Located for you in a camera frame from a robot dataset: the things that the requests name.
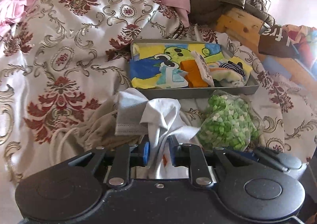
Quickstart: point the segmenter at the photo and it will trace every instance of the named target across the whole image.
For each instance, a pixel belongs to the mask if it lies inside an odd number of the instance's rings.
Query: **green candy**
[[[207,118],[197,134],[205,149],[229,146],[244,150],[250,139],[258,139],[259,132],[249,113],[250,106],[243,99],[214,94],[208,99],[208,104],[204,115]]]

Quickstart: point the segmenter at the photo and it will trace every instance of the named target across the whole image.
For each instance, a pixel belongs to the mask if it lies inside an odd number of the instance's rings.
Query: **metal screw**
[[[113,177],[109,180],[109,184],[112,186],[120,186],[124,184],[124,180],[121,177]]]
[[[160,184],[160,183],[157,183],[155,186],[156,186],[156,188],[164,188],[164,185]]]
[[[208,177],[199,177],[196,179],[196,183],[200,186],[207,186],[211,184],[211,180]]]

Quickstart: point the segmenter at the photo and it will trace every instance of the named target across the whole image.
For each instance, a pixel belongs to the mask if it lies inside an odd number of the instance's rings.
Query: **floral bedspread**
[[[54,131],[84,122],[107,98],[130,87],[129,44],[137,37],[227,46],[253,67],[260,82],[249,96],[265,123],[260,142],[309,161],[317,143],[317,110],[310,95],[282,76],[270,76],[250,49],[225,33],[184,28],[174,9],[159,1],[38,0],[0,43],[3,223],[21,220],[15,186],[50,166]],[[200,126],[207,99],[180,103],[186,123]]]

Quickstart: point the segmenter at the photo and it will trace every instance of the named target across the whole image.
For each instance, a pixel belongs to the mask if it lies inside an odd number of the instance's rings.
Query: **striped cloth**
[[[231,61],[228,61],[228,63],[221,63],[219,65],[219,67],[233,70],[233,71],[239,73],[240,75],[242,75],[243,77],[245,76],[243,68],[241,66],[237,65],[236,63],[231,62]]]

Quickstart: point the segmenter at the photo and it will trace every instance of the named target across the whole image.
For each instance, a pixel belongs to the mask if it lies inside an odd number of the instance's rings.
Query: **gray tray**
[[[175,39],[136,39],[131,44],[136,43],[175,43],[175,44],[201,44],[204,42],[187,41],[187,40],[175,40]],[[221,46],[223,54],[227,54],[232,57],[232,53]],[[172,89],[138,89],[148,99],[156,98],[171,98],[171,99],[198,99],[198,98],[210,98],[215,90],[225,91],[232,95],[254,94],[259,88],[257,80],[250,75],[248,82],[243,87],[208,87],[208,88],[172,88]]]

